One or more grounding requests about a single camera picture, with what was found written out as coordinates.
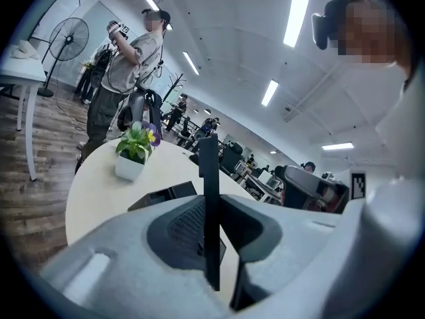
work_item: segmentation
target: round table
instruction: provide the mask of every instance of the round table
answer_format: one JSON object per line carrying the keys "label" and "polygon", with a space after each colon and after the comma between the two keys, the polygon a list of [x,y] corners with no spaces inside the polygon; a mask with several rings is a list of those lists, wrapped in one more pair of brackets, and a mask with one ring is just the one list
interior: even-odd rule
{"label": "round table", "polygon": [[[83,237],[104,221],[125,213],[131,205],[147,193],[183,182],[192,181],[196,192],[203,194],[203,179],[199,167],[189,160],[193,154],[179,146],[162,141],[147,161],[134,182],[115,175],[119,140],[110,141],[94,151],[82,164],[72,182],[66,202],[65,225],[68,244]],[[220,171],[220,193],[253,199],[233,179]],[[238,255],[220,228],[220,237],[226,252],[220,266],[218,296],[230,302],[236,281]]]}

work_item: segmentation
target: ceiling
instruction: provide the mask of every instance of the ceiling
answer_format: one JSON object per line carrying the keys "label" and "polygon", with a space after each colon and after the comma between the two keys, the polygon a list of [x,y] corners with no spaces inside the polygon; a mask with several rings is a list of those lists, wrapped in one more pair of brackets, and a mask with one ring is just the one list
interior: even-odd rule
{"label": "ceiling", "polygon": [[[138,13],[147,7],[145,0],[122,1]],[[185,73],[189,96],[268,136],[283,152],[284,141],[302,148],[350,141],[353,150],[320,151],[323,161],[393,164],[375,126],[396,103],[402,73],[397,68],[359,68],[339,61],[331,50],[317,49],[310,16],[321,13],[328,0],[309,0],[295,48],[283,44],[291,0],[156,2],[172,16],[174,29],[167,33],[165,46]],[[183,51],[199,68],[199,76]],[[271,79],[280,85],[263,107]]]}
{"label": "ceiling", "polygon": [[[211,115],[204,113],[204,110],[208,108],[211,110]],[[190,111],[198,110],[201,118],[208,117],[219,117],[220,128],[226,133],[236,139],[239,144],[248,146],[253,152],[261,154],[265,160],[267,160],[271,166],[276,165],[295,165],[296,162],[292,161],[287,155],[279,152],[272,144],[267,142],[264,138],[255,134],[250,129],[246,128],[242,124],[239,124],[231,117],[223,114],[222,112],[211,108],[211,106],[197,100],[196,98],[189,97],[187,100],[187,109]]]}

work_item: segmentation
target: standing fan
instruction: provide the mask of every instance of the standing fan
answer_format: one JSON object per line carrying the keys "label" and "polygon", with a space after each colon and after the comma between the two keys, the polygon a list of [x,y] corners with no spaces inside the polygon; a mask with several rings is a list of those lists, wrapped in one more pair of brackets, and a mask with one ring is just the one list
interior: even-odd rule
{"label": "standing fan", "polygon": [[49,47],[51,55],[56,60],[48,74],[48,78],[43,88],[40,88],[38,94],[44,97],[53,96],[53,91],[47,88],[48,82],[52,77],[54,67],[58,60],[67,61],[78,56],[88,42],[88,26],[82,19],[68,18],[57,25],[50,35]]}

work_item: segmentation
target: qr code sign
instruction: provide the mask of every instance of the qr code sign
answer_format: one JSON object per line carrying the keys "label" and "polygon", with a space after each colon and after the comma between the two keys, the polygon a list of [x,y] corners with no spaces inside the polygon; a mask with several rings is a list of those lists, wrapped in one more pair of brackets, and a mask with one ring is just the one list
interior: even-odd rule
{"label": "qr code sign", "polygon": [[351,174],[351,199],[362,199],[366,197],[366,174]]}

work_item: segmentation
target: fluorescent light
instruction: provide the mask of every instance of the fluorescent light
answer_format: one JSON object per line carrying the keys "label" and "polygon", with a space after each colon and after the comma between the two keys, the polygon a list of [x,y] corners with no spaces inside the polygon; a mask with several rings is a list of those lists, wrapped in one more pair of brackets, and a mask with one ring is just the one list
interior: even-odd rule
{"label": "fluorescent light", "polygon": [[274,93],[276,92],[276,89],[278,88],[279,84],[277,82],[275,82],[274,80],[270,81],[270,84],[268,85],[267,91],[264,95],[263,101],[261,102],[261,104],[263,104],[264,106],[267,106],[270,99],[272,99]]}
{"label": "fluorescent light", "polygon": [[331,144],[330,146],[322,146],[323,150],[340,150],[340,149],[353,149],[354,145],[351,142],[341,144]]}
{"label": "fluorescent light", "polygon": [[301,26],[303,25],[305,11],[307,11],[309,0],[292,0],[290,17],[284,37],[284,44],[295,47]]}
{"label": "fluorescent light", "polygon": [[149,3],[149,6],[154,10],[154,11],[159,11],[159,7],[158,5],[155,3],[154,0],[146,0],[147,3]]}
{"label": "fluorescent light", "polygon": [[192,67],[192,69],[195,71],[195,73],[196,73],[197,75],[199,75],[199,72],[198,72],[197,68],[194,66],[194,64],[193,64],[193,62],[192,62],[192,59],[189,57],[189,54],[188,54],[187,52],[183,52],[183,54],[185,55],[185,57],[186,57],[187,61],[189,62],[189,64],[191,65],[191,67]]}

